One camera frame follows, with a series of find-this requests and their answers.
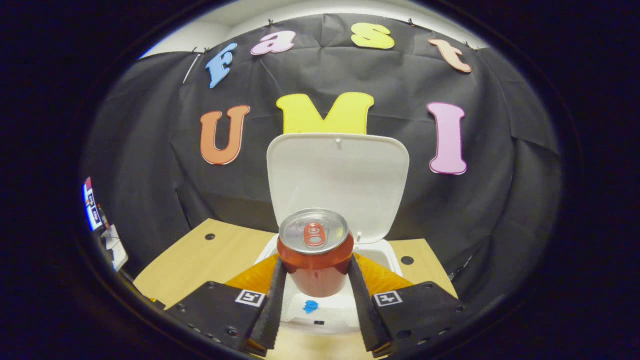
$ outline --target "letter f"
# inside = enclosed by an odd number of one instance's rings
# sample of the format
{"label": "letter f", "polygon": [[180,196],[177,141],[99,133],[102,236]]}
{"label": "letter f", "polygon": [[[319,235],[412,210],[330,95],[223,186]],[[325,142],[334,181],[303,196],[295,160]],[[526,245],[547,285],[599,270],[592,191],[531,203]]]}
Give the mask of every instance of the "letter f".
{"label": "letter f", "polygon": [[229,65],[233,61],[234,56],[231,54],[231,51],[236,47],[238,47],[236,43],[229,44],[229,46],[220,51],[220,54],[217,54],[207,64],[206,68],[209,69],[211,73],[211,84],[209,84],[209,88],[213,89],[229,73],[230,70],[226,68],[225,65]]}

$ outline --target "wooden table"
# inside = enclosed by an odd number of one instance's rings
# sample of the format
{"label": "wooden table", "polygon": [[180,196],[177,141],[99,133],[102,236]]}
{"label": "wooden table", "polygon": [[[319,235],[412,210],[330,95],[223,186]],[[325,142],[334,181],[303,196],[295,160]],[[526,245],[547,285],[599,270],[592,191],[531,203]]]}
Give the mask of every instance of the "wooden table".
{"label": "wooden table", "polygon": [[[215,238],[207,240],[207,235]],[[251,267],[275,234],[207,220],[162,253],[134,281],[146,297],[172,307],[207,281],[225,283]],[[414,284],[433,281],[458,297],[442,265],[425,239],[389,242],[398,262],[411,256],[414,263],[400,262],[403,277]],[[366,359],[362,335],[307,334],[281,326],[274,350],[267,359]]]}

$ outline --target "white container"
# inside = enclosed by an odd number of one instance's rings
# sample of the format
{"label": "white container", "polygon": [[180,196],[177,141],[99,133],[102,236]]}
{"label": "white container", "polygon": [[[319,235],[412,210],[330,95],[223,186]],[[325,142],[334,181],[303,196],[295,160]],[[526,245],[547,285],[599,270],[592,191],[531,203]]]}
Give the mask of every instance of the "white container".
{"label": "white container", "polygon": [[[335,211],[347,221],[354,252],[402,276],[393,248],[384,240],[409,171],[409,153],[401,142],[371,135],[287,134],[271,142],[267,166],[278,225],[303,209]],[[278,235],[255,263],[277,254],[277,240]],[[308,300],[318,303],[310,314],[304,311]],[[283,326],[325,334],[360,332],[351,286],[331,297],[312,298],[288,275],[282,305]]]}

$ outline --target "yellow letter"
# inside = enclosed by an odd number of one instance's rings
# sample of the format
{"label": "yellow letter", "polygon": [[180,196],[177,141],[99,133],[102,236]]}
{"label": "yellow letter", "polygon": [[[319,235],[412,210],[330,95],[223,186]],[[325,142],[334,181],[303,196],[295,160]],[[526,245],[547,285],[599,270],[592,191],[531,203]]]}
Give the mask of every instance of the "yellow letter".
{"label": "yellow letter", "polygon": [[284,113],[284,133],[342,133],[367,134],[367,114],[373,96],[362,92],[346,92],[333,104],[323,120],[305,94],[286,95],[276,106]]}
{"label": "yellow letter", "polygon": [[359,22],[351,27],[355,35],[352,41],[360,47],[373,47],[375,49],[391,49],[396,42],[389,36],[391,31],[382,25]]}

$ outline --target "open lid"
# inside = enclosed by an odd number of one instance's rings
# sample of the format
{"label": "open lid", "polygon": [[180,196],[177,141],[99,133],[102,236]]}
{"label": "open lid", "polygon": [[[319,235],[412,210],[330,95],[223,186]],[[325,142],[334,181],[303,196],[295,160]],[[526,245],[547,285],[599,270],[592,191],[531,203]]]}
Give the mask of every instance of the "open lid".
{"label": "open lid", "polygon": [[278,226],[291,214],[324,208],[342,215],[361,243],[383,239],[404,193],[409,152],[392,138],[305,133],[275,138],[267,150]]}

